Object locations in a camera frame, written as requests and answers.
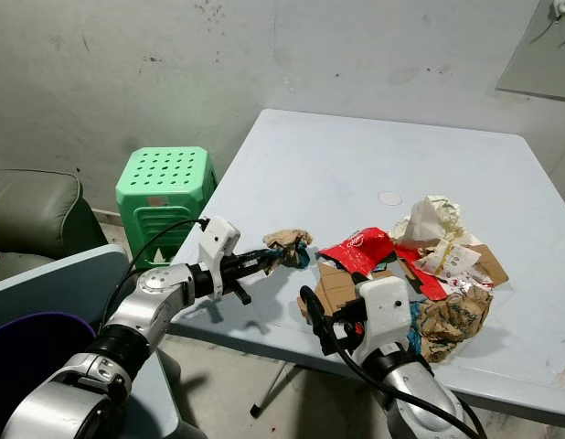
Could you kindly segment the brown paper ball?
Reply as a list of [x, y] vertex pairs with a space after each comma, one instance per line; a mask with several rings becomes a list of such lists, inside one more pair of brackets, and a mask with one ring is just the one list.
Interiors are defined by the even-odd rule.
[[294, 247], [294, 259], [292, 261], [304, 261], [306, 268], [311, 263], [311, 255], [309, 255], [307, 247], [312, 245], [313, 241], [312, 235], [307, 230], [300, 229], [277, 230], [262, 238], [266, 248], [292, 245]]

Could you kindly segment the purple rubbish bin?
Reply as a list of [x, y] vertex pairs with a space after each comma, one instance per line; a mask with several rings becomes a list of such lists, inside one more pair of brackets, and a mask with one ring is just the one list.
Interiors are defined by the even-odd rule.
[[0, 435], [16, 406], [94, 338], [89, 323], [59, 311], [0, 326]]

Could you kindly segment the flattened brown cardboard box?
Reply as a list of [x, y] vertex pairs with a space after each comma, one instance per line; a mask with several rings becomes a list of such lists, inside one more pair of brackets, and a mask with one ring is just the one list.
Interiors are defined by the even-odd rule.
[[[491, 285], [492, 289], [509, 280], [505, 269], [487, 245], [464, 246], [479, 252], [480, 259], [476, 263], [476, 270], [479, 274], [487, 277], [488, 284]], [[353, 300], [353, 298], [358, 296], [357, 285], [362, 284], [362, 282], [394, 276], [395, 273], [391, 271], [391, 267], [400, 269], [400, 272], [404, 274], [405, 280], [412, 285], [413, 292], [429, 298], [424, 295], [425, 287], [423, 281], [426, 281], [426, 275], [417, 274], [416, 268], [413, 268], [413, 263], [425, 255], [426, 252], [429, 252], [429, 250], [425, 251], [423, 248], [416, 250], [416, 248], [399, 245], [395, 245], [395, 250], [395, 258], [384, 261], [379, 267], [374, 269], [374, 272], [367, 276], [349, 274], [344, 269], [338, 268], [333, 261], [321, 258], [320, 263], [316, 265], [317, 285], [314, 292], [320, 298], [324, 310], [332, 314], [340, 309], [346, 301]]]

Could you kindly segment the red snack bag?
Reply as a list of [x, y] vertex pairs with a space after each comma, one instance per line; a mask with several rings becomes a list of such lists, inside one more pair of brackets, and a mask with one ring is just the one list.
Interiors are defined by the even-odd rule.
[[355, 231], [337, 245], [317, 252], [349, 274], [370, 275], [384, 261], [395, 258], [395, 243], [387, 232], [376, 227]]

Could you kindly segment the teal plastic wrapper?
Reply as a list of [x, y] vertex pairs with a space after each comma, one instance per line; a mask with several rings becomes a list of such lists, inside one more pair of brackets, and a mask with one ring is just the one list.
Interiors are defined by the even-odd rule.
[[424, 301], [410, 302], [410, 327], [407, 338], [409, 340], [409, 348], [416, 354], [421, 354], [423, 350], [423, 336], [421, 335], [420, 316]]

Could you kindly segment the white metal table leg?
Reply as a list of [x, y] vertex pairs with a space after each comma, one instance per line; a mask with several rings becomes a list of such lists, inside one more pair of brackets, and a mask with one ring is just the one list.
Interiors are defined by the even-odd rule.
[[269, 402], [272, 400], [275, 386], [277, 386], [279, 384], [279, 381], [287, 375], [288, 369], [291, 368], [291, 365], [292, 364], [288, 362], [279, 362], [278, 368], [275, 370], [273, 378], [271, 379], [269, 385], [266, 385], [265, 392], [262, 394], [256, 404], [253, 404], [249, 410], [250, 416], [253, 419], [261, 418], [262, 411], [264, 411], [265, 407], [269, 405]]

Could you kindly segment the crumpled brown paper bag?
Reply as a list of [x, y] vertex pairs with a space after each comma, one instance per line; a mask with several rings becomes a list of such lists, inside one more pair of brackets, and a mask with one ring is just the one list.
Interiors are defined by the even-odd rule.
[[464, 340], [482, 330], [492, 302], [492, 294], [479, 289], [424, 301], [418, 321], [423, 336], [421, 355], [430, 363], [446, 360]]

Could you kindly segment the white red printed wrapper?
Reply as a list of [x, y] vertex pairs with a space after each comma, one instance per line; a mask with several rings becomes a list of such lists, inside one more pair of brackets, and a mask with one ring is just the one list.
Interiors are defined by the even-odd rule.
[[490, 292], [491, 285], [476, 270], [480, 259], [477, 251], [450, 241], [437, 243], [429, 252], [413, 263], [417, 274], [425, 274], [424, 295], [432, 300], [442, 300], [449, 295], [465, 295], [472, 289]]

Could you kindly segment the green plastic stool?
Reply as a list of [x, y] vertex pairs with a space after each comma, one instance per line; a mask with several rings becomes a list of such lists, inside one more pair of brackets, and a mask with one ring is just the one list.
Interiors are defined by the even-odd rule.
[[116, 184], [118, 208], [135, 267], [165, 266], [192, 231], [182, 225], [156, 238], [181, 220], [194, 220], [206, 207], [219, 181], [202, 147], [144, 147], [133, 151]]

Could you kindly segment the crumpled white paper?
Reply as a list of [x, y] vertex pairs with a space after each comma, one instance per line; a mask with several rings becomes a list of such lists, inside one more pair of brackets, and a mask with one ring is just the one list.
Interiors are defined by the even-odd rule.
[[436, 246], [438, 242], [466, 243], [469, 230], [461, 222], [461, 206], [443, 196], [426, 196], [400, 219], [391, 238], [397, 245], [411, 248]]

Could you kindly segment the grey green sofa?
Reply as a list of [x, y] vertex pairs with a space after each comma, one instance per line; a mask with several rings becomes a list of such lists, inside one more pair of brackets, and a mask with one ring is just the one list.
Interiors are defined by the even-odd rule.
[[0, 282], [108, 242], [77, 177], [0, 170]]

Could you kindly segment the grey wall panel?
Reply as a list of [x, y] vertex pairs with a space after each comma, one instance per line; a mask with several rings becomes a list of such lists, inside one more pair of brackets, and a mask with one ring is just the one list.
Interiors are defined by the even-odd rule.
[[565, 102], [565, 0], [538, 0], [497, 91]]

